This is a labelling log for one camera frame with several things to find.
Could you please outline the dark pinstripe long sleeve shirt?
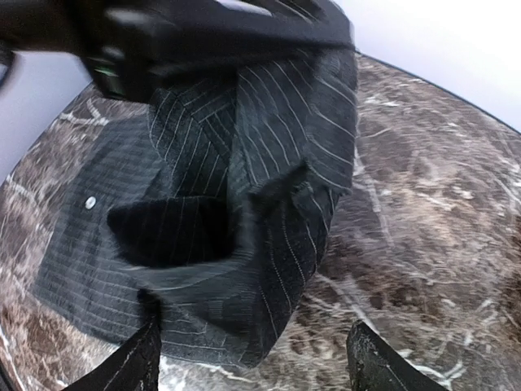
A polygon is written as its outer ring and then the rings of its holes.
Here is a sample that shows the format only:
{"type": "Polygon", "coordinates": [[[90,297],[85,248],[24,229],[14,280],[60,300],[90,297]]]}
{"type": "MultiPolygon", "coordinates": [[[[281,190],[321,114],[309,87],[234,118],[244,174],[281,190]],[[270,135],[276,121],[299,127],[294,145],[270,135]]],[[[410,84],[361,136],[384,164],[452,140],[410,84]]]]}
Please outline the dark pinstripe long sleeve shirt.
{"type": "Polygon", "coordinates": [[[352,183],[349,50],[200,77],[112,121],[73,179],[33,295],[112,343],[163,304],[163,352],[253,368],[323,259],[352,183]]]}

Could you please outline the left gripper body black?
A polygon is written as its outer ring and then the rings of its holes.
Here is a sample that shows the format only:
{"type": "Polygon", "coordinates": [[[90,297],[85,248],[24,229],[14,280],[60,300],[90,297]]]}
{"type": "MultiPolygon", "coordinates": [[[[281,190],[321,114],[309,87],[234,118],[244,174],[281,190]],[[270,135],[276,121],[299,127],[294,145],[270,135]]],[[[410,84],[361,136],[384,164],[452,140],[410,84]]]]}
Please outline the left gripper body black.
{"type": "Polygon", "coordinates": [[[109,99],[146,102],[185,75],[352,48],[332,1],[4,1],[1,80],[20,51],[75,55],[109,99]]]}

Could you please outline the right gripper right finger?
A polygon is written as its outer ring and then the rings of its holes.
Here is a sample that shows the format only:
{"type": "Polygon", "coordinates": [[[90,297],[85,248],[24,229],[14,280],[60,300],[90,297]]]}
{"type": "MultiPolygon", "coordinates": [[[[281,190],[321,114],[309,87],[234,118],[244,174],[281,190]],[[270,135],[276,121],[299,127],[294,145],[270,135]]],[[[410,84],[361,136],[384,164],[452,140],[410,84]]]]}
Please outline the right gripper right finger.
{"type": "Polygon", "coordinates": [[[346,340],[348,372],[354,391],[445,391],[407,363],[366,323],[356,321],[346,340]]]}

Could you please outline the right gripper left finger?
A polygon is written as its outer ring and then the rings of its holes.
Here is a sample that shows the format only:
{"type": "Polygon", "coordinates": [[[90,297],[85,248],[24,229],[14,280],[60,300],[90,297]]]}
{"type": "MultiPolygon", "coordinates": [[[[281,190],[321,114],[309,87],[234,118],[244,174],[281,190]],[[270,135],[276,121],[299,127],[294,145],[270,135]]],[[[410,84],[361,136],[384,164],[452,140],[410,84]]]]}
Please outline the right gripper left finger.
{"type": "Polygon", "coordinates": [[[84,390],[157,390],[160,328],[148,323],[83,377],[84,390]]]}

